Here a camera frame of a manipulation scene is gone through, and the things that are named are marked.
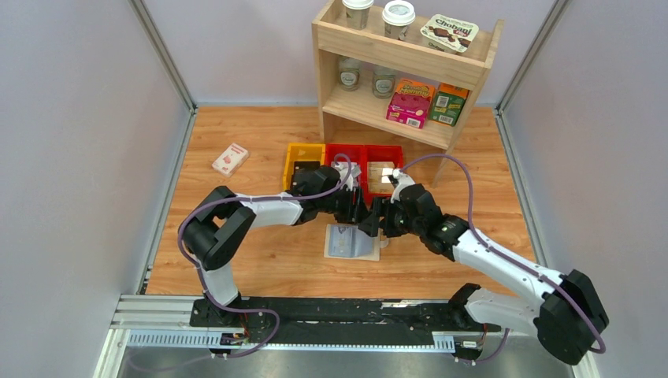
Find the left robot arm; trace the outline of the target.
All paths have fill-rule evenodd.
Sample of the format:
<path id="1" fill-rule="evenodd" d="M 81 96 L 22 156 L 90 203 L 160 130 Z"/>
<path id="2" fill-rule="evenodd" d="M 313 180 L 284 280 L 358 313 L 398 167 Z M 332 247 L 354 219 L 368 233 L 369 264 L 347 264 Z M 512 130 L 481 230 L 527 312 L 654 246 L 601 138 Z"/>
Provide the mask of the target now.
<path id="1" fill-rule="evenodd" d="M 298 172 L 293 187 L 277 195 L 245 196 L 226 186 L 210 192 L 180 225 L 177 245 L 197 269 L 212 302 L 210 316 L 219 325 L 234 325 L 241 314 L 231 260 L 247 233 L 305 224 L 321 213 L 340 223 L 358 223 L 368 212 L 358 182 L 361 173 L 357 164 L 341 161 Z"/>

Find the yellow plastic bin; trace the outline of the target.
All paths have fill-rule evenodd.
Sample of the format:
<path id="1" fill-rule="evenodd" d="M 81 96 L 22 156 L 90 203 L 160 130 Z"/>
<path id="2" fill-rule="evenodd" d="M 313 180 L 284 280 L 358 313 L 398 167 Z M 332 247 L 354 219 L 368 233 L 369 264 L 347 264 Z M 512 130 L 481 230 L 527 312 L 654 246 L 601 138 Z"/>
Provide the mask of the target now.
<path id="1" fill-rule="evenodd" d="M 284 163 L 282 187 L 284 191 L 293 184 L 293 163 L 295 161 L 325 161 L 325 144 L 322 143 L 289 143 Z"/>

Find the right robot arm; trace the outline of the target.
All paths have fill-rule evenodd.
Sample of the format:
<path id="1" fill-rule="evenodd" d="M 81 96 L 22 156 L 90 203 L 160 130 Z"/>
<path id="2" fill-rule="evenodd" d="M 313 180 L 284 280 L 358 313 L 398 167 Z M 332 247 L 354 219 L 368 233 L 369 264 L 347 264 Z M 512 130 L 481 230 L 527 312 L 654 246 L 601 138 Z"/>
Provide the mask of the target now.
<path id="1" fill-rule="evenodd" d="M 591 279 L 535 264 L 499 245 L 461 217 L 443 213 L 420 184 L 375 198 L 359 225 L 364 233 L 388 238 L 412 234 L 434 254 L 482 272 L 512 291 L 511 296 L 465 286 L 464 299 L 449 309 L 459 329 L 497 324 L 537 338 L 553 357 L 577 365 L 588 352 L 604 351 L 601 333 L 610 323 Z"/>

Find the beige card holder wallet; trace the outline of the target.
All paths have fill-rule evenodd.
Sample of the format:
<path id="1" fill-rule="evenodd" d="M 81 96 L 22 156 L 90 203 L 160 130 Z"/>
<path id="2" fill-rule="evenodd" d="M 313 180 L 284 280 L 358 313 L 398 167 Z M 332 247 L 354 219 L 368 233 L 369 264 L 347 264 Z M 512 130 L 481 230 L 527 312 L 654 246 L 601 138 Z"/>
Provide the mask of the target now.
<path id="1" fill-rule="evenodd" d="M 328 224 L 325 230 L 324 257 L 343 260 L 379 261 L 389 239 L 371 237 L 352 224 Z"/>

